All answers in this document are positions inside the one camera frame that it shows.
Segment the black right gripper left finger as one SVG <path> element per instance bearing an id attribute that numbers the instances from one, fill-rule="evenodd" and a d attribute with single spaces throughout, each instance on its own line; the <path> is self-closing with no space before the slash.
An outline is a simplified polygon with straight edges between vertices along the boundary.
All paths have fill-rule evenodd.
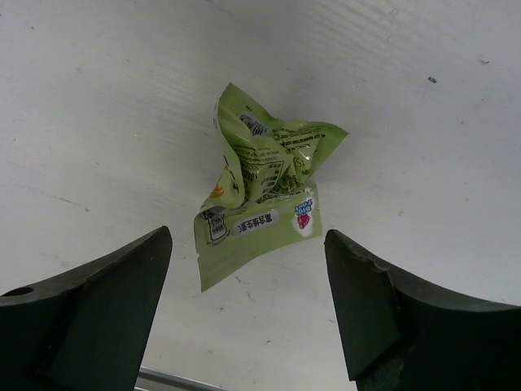
<path id="1" fill-rule="evenodd" d="M 169 268 L 162 226 L 1 296 L 3 390 L 132 390 Z"/>

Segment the green snack packet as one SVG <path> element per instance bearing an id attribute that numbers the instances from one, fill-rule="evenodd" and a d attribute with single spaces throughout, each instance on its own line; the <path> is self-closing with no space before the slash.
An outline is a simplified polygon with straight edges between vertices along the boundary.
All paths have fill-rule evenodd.
<path id="1" fill-rule="evenodd" d="M 328 122 L 275 118 L 234 84 L 213 122 L 225 167 L 194 220 L 202 291 L 259 256 L 321 235 L 312 176 L 348 135 Z"/>

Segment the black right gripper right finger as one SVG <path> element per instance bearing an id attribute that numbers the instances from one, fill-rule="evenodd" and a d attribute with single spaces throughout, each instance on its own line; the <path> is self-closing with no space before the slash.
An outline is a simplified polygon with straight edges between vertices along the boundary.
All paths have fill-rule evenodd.
<path id="1" fill-rule="evenodd" d="M 348 378 L 360 390 L 517 390 L 520 308 L 442 288 L 337 230 L 326 267 Z"/>

